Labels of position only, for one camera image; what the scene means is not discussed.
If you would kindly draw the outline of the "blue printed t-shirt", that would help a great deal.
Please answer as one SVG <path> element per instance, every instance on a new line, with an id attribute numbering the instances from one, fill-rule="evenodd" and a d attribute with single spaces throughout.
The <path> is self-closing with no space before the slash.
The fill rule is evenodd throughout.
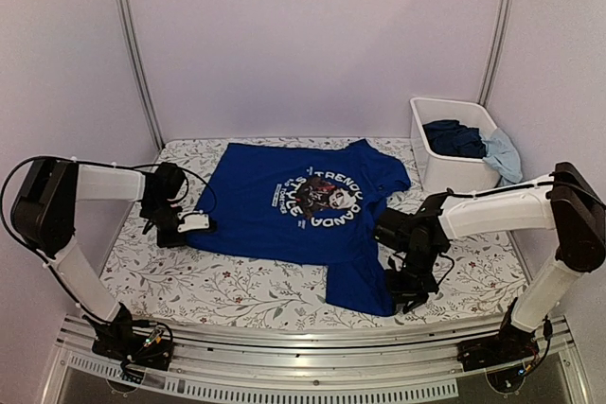
<path id="1" fill-rule="evenodd" d="M 365 139 L 342 149 L 231 143 L 196 203 L 217 229 L 187 234 L 187 246 L 324 266 L 328 304 L 391 316 L 373 230 L 388 197 L 410 186 L 404 164 Z"/>

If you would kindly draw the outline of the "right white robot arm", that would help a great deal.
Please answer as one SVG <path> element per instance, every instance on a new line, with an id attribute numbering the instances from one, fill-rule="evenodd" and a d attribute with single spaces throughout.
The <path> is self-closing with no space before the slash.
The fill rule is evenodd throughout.
<path id="1" fill-rule="evenodd" d="M 413 214 L 386 209 L 373 236 L 401 258 L 385 273 L 394 309 L 407 313 L 438 291 L 432 268 L 453 240 L 529 229 L 556 232 L 554 257 L 509 305 L 496 334 L 457 346 L 466 371 L 512 362 L 514 377 L 526 378 L 548 353 L 536 342 L 536 330 L 549 342 L 550 310 L 583 274 L 605 261 L 605 204 L 572 164 L 558 163 L 546 176 L 488 191 L 458 194 L 447 189 L 427 197 Z"/>

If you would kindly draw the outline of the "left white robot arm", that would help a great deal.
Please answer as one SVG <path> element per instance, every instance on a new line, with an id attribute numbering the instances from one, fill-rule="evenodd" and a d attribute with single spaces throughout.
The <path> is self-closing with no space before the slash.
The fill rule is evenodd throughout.
<path id="1" fill-rule="evenodd" d="M 173 164 L 149 173 L 127 167 L 82 163 L 59 157 L 26 159 L 27 175 L 1 222 L 13 239 L 37 255 L 94 328 L 94 353 L 135 366 L 166 371 L 172 359 L 172 330 L 164 323 L 136 320 L 104 287 L 76 239 L 76 205 L 81 201 L 141 204 L 148 229 L 162 247 L 185 241 L 184 218 L 176 204 L 186 177 Z"/>

